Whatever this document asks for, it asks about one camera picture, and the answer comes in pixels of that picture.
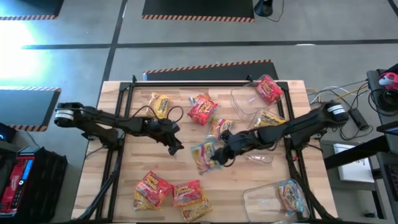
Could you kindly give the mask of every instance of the warning stripe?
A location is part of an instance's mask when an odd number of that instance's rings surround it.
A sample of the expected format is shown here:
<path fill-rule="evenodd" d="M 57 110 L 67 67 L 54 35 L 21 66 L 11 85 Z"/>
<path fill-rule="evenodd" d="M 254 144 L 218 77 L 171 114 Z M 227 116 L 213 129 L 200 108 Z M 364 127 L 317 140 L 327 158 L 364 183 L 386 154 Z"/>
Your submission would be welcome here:
<path fill-rule="evenodd" d="M 30 20 L 51 20 L 57 19 L 55 15 L 35 15 L 35 16 L 0 16 L 0 21 L 30 21 Z"/>
<path fill-rule="evenodd" d="M 252 60 L 252 61 L 243 61 L 243 62 L 218 63 L 218 64 L 213 64 L 213 65 L 197 65 L 197 66 L 179 67 L 179 68 L 166 68 L 166 69 L 145 71 L 144 74 L 160 73 L 160 72 L 174 72 L 174 71 L 180 71 L 180 70 L 194 70 L 194 69 L 201 69 L 201 68 L 225 67 L 225 66 L 232 66 L 232 65 L 246 65 L 248 63 L 267 63 L 267 62 L 271 62 L 271 60 L 270 59 L 268 59 L 268 60 Z"/>
<path fill-rule="evenodd" d="M 61 91 L 59 87 L 0 86 L 0 90 Z"/>
<path fill-rule="evenodd" d="M 45 131 L 47 130 L 47 126 L 35 126 L 35 125 L 9 125 L 10 128 L 14 128 L 15 130 L 22 130 L 22 131 Z"/>
<path fill-rule="evenodd" d="M 250 17 L 229 17 L 229 16 L 142 15 L 141 18 L 160 19 L 160 20 L 188 20 L 188 21 L 254 22 L 254 18 Z"/>

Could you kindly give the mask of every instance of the snack bag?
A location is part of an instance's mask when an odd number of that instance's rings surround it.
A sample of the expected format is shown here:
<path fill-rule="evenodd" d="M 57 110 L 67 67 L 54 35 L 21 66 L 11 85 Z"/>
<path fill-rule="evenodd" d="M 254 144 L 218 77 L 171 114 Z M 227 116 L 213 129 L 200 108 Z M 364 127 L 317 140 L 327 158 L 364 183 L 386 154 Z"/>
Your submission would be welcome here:
<path fill-rule="evenodd" d="M 282 90 L 268 75 L 261 80 L 257 86 L 257 91 L 269 105 L 282 96 Z"/>
<path fill-rule="evenodd" d="M 189 111 L 188 116 L 195 122 L 205 125 L 210 117 L 210 114 L 214 111 L 218 104 L 207 100 L 205 97 L 199 95 L 195 105 Z"/>
<path fill-rule="evenodd" d="M 212 209 L 207 199 L 192 205 L 181 207 L 182 216 L 187 223 L 192 222 L 211 211 Z"/>
<path fill-rule="evenodd" d="M 134 211 L 140 210 L 156 210 L 156 208 L 137 190 L 134 190 Z"/>
<path fill-rule="evenodd" d="M 160 204 L 166 196 L 173 191 L 173 185 L 150 171 L 136 185 L 135 190 L 153 204 L 155 208 L 160 208 Z"/>
<path fill-rule="evenodd" d="M 296 183 L 287 180 L 279 184 L 279 196 L 285 205 L 287 214 L 294 215 L 296 212 L 304 212 L 304 203 L 300 189 Z"/>
<path fill-rule="evenodd" d="M 220 140 L 221 133 L 225 130 L 230 130 L 232 123 L 233 121 L 230 119 L 214 118 L 206 138 Z"/>
<path fill-rule="evenodd" d="M 215 153 L 213 141 L 205 142 L 197 146 L 192 146 L 191 153 L 193 160 L 197 164 L 200 175 L 202 175 L 206 171 L 221 169 L 218 161 L 210 159 Z"/>
<path fill-rule="evenodd" d="M 166 118 L 167 117 L 167 106 L 169 105 L 170 99 L 165 95 L 159 95 L 157 93 L 152 93 L 152 97 L 149 101 L 149 106 L 155 111 L 155 114 L 158 118 Z M 146 112 L 149 116 L 155 116 L 149 108 L 147 108 Z"/>
<path fill-rule="evenodd" d="M 286 120 L 277 116 L 270 111 L 261 110 L 259 117 L 256 119 L 254 123 L 255 128 L 264 127 L 264 126 L 277 126 L 285 123 Z"/>
<path fill-rule="evenodd" d="M 194 180 L 185 184 L 175 185 L 173 188 L 174 207 L 182 207 L 193 203 L 201 202 L 206 199 L 200 181 Z"/>
<path fill-rule="evenodd" d="M 210 95 L 208 93 L 204 93 L 203 95 L 198 95 L 198 96 L 195 96 L 195 97 L 190 97 L 189 98 L 189 102 L 191 102 L 192 106 L 195 106 L 195 104 L 197 103 L 199 97 L 203 97 L 203 98 L 205 98 L 207 100 L 211 100 Z"/>

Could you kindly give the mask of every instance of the gray floor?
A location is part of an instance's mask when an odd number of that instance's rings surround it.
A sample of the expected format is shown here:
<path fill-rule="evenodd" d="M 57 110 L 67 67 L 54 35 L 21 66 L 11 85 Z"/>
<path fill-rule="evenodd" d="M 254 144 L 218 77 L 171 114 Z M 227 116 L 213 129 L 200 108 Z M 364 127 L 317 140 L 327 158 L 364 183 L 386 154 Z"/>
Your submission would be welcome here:
<path fill-rule="evenodd" d="M 122 0 L 65 0 L 56 21 L 0 21 L 0 85 L 57 86 L 60 101 L 80 101 L 95 106 L 109 49 L 18 50 L 22 45 L 110 44 Z M 398 17 L 387 0 L 285 0 L 279 23 L 257 17 L 255 23 L 141 20 L 144 0 L 130 0 L 124 12 L 119 43 L 274 41 L 274 40 L 376 40 L 398 38 Z M 275 15 L 281 0 L 275 0 Z M 181 47 L 117 49 L 110 80 L 142 80 L 145 70 L 205 65 L 240 60 L 271 59 L 281 80 L 305 80 L 307 87 L 322 89 L 366 79 L 366 71 L 397 63 L 398 44 Z M 333 95 L 322 95 L 324 100 Z M 359 108 L 373 126 L 377 114 L 367 97 Z M 352 133 L 353 123 L 345 127 Z M 47 149 L 67 155 L 69 168 L 55 222 L 70 219 L 87 141 L 76 129 L 50 125 L 32 133 Z M 355 141 L 378 136 L 375 131 Z M 325 139 L 340 140 L 337 133 Z M 20 144 L 32 144 L 25 133 Z M 349 221 L 382 223 L 363 218 L 373 212 L 369 192 L 333 189 L 339 217 Z M 393 223 L 391 211 L 388 220 Z"/>

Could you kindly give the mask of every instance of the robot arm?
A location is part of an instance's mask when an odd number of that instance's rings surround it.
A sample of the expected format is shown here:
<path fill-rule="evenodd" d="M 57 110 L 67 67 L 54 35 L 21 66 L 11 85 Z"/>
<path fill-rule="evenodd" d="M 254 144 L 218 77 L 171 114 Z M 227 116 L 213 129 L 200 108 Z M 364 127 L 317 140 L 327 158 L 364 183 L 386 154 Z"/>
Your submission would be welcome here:
<path fill-rule="evenodd" d="M 268 149 L 286 135 L 290 135 L 293 147 L 299 147 L 309 142 L 310 137 L 325 128 L 343 126 L 348 120 L 348 113 L 339 103 L 322 103 L 321 106 L 308 114 L 288 121 L 278 126 L 241 131 L 236 134 L 224 131 L 221 139 L 224 147 L 216 150 L 211 159 L 221 165 L 228 159 L 234 159 L 253 149 Z"/>
<path fill-rule="evenodd" d="M 59 103 L 55 115 L 55 124 L 63 128 L 78 128 L 84 133 L 85 138 L 92 136 L 108 148 L 118 147 L 120 143 L 119 131 L 133 136 L 148 136 L 156 142 L 169 147 L 169 154 L 174 155 L 179 149 L 183 149 L 181 142 L 175 137 L 180 128 L 167 119 L 153 119 L 147 116 L 133 116 L 121 118 L 111 113 L 97 110 L 91 106 L 83 106 L 81 103 Z M 105 129 L 99 124 L 112 128 Z"/>

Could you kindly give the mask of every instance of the wooden table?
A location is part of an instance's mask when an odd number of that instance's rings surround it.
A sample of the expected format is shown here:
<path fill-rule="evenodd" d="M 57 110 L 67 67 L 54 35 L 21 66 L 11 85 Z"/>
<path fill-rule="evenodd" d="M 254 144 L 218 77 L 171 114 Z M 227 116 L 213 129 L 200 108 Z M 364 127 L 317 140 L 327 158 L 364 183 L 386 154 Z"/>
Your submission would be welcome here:
<path fill-rule="evenodd" d="M 120 82 L 104 83 L 98 109 L 114 113 L 119 84 Z M 308 113 L 310 106 L 304 82 L 296 80 L 288 81 L 288 84 L 295 117 Z M 152 92 L 169 96 L 171 98 L 170 106 L 182 106 L 185 114 L 189 112 L 191 107 L 188 100 L 189 96 L 208 92 L 211 98 L 219 104 L 214 115 L 220 118 L 233 119 L 234 124 L 231 131 L 236 133 L 247 129 L 251 121 L 240 120 L 232 108 L 230 96 L 232 88 L 236 87 L 135 87 L 130 115 L 148 103 Z M 180 112 L 176 109 L 170 115 L 178 118 Z M 133 210 L 134 186 L 150 170 L 171 184 L 181 184 L 195 179 L 201 180 L 213 211 L 197 220 L 198 222 L 248 222 L 242 201 L 244 190 L 290 178 L 283 141 L 273 152 L 274 160 L 271 164 L 259 164 L 240 156 L 237 157 L 234 165 L 229 168 L 224 167 L 221 171 L 199 175 L 192 159 L 190 147 L 205 140 L 210 124 L 208 122 L 207 125 L 200 126 L 184 115 L 178 125 L 181 131 L 176 134 L 176 137 L 181 140 L 185 149 L 179 150 L 174 156 L 170 156 L 166 147 L 155 143 L 152 139 L 127 136 L 114 210 L 114 222 L 184 222 L 180 211 L 173 208 L 171 196 L 167 197 L 162 204 L 162 211 L 160 212 L 135 212 Z M 91 142 L 88 146 L 88 152 L 99 147 L 99 141 Z M 318 149 L 309 147 L 303 151 L 303 157 L 312 192 L 330 214 L 337 216 L 322 153 Z M 72 218 L 81 215 L 98 193 L 105 158 L 106 150 L 104 149 L 86 159 Z M 108 199 L 106 197 L 103 213 L 108 210 Z"/>

